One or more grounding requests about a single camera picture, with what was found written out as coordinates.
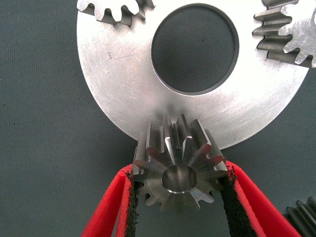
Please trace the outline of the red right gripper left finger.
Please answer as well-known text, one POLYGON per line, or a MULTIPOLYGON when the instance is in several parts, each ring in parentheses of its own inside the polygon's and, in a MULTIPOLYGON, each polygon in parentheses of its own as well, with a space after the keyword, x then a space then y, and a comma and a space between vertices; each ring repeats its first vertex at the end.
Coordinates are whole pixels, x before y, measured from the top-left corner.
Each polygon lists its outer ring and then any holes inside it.
POLYGON ((114 177, 87 226, 83 237, 134 237, 138 198, 135 193, 132 166, 122 168, 114 177))

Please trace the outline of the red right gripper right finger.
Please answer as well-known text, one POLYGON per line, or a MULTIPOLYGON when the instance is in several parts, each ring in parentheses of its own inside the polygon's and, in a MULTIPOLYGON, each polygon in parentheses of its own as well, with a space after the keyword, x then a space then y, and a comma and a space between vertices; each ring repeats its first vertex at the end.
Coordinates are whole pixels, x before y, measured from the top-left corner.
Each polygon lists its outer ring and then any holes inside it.
POLYGON ((300 236, 239 166, 230 161, 225 166, 221 196, 232 237, 300 236))

